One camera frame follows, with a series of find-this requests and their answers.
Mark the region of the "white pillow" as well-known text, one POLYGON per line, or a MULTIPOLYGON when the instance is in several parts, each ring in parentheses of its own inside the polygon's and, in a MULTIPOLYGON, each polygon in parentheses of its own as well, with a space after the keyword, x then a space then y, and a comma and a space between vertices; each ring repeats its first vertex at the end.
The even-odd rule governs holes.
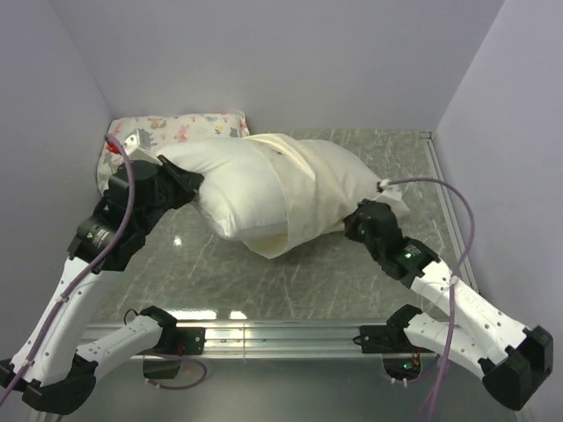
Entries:
POLYGON ((156 154, 204 177, 195 207, 224 239, 287 231, 282 183, 270 161, 242 138, 208 138, 164 146, 156 154))

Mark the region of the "cream pillowcase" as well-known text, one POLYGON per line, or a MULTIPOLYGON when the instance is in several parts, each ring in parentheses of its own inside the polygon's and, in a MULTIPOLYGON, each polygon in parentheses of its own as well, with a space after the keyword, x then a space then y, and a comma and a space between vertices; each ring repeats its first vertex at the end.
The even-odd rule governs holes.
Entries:
MULTIPOLYGON (((287 231, 244 240, 260 256, 277 258, 300 244, 344 229, 344 218, 362 200, 375 200, 381 179, 355 154, 334 142, 296 140, 284 134, 246 138, 269 161, 284 191, 287 231)), ((407 205, 391 207, 397 217, 407 205)))

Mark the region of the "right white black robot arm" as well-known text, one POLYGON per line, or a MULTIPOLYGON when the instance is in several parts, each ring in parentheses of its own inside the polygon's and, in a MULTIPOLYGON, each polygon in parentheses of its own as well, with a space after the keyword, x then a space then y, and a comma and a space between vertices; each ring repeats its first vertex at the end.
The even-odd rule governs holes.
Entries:
POLYGON ((520 411, 552 373, 552 334, 496 309, 432 249, 404 236, 389 205, 362 201, 345 218, 344 234, 363 244, 384 273, 453 319, 441 323, 405 305, 387 321, 392 348, 442 353, 476 375, 499 404, 513 411, 520 411))

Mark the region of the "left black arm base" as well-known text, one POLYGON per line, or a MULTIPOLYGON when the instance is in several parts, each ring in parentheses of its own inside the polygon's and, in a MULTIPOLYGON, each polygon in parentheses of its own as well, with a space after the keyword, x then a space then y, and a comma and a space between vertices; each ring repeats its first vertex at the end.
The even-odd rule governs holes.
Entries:
POLYGON ((145 382, 156 388, 168 390, 191 389, 203 383, 208 376, 208 367, 198 360, 197 356, 202 356, 205 341, 205 328, 177 327, 164 343, 141 352, 145 382), (172 380, 179 375, 183 363, 198 367, 201 370, 200 377, 184 386, 161 383, 161 380, 172 380))

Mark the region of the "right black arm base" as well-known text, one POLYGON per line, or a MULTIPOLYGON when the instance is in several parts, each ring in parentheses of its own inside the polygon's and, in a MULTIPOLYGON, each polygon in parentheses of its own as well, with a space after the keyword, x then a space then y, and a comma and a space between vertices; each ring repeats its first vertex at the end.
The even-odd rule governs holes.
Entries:
POLYGON ((399 363, 392 363, 394 358, 383 358, 384 374, 391 383, 401 382, 407 387, 420 382, 429 376, 437 364, 438 355, 430 361, 428 368, 424 369, 420 354, 429 350, 414 346, 404 333, 410 321, 422 313, 420 308, 410 304, 404 305, 383 325, 361 325, 359 334, 353 338, 353 343, 362 349, 362 354, 407 354, 399 363))

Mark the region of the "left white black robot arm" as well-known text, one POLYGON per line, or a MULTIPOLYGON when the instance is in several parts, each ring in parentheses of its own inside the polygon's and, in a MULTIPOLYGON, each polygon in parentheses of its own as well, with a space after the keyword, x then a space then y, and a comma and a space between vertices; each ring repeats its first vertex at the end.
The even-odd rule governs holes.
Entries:
POLYGON ((61 278, 40 321, 20 350, 1 362, 1 385, 19 391, 30 408, 62 416, 81 407, 96 383, 139 353, 200 354, 205 331, 180 332, 177 319, 156 306, 124 327, 82 344, 110 288, 148 234, 171 209, 192 202, 204 181, 160 156, 122 164, 91 216, 77 228, 61 278))

